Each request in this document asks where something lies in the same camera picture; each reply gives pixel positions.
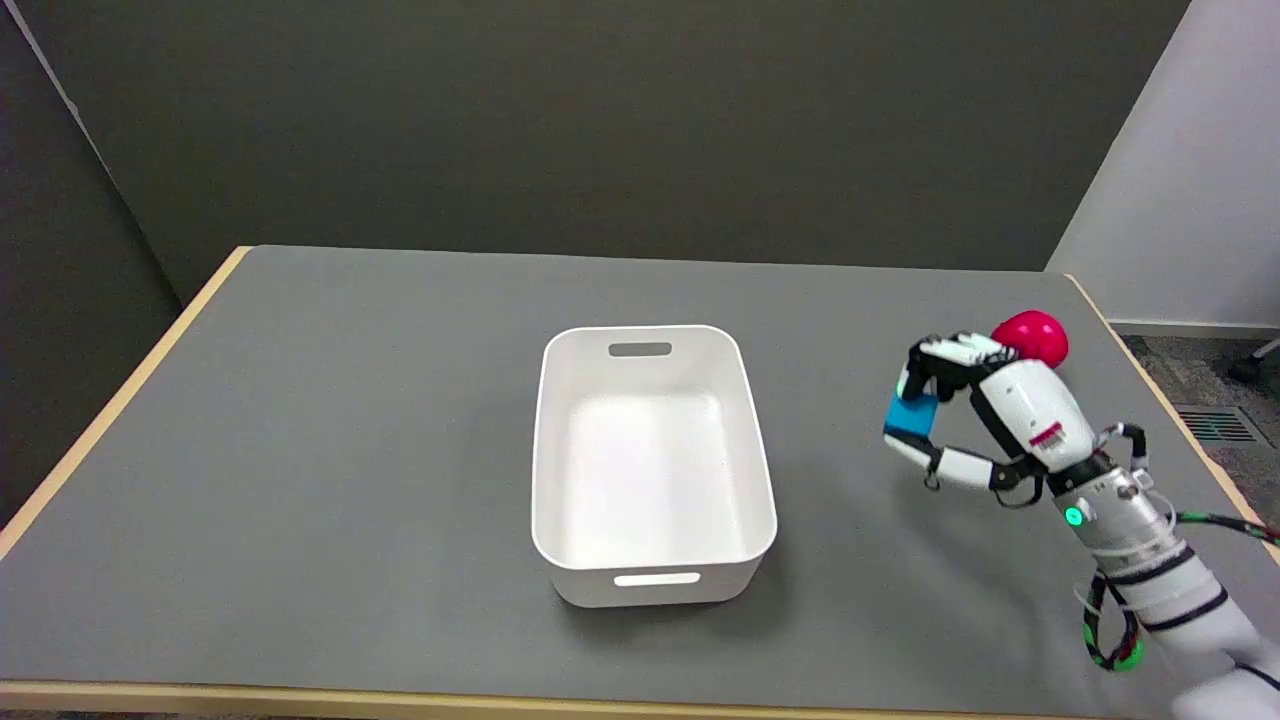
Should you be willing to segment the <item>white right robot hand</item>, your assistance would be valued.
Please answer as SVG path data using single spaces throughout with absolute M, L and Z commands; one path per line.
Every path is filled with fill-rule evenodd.
M 1007 461 L 932 442 L 938 406 L 963 391 Z M 1096 447 L 1094 429 L 1053 369 L 974 333 L 932 334 L 910 348 L 883 437 L 925 471 L 931 488 L 1000 493 L 1032 480 L 1038 500 L 1043 489 L 1065 495 L 1116 468 Z

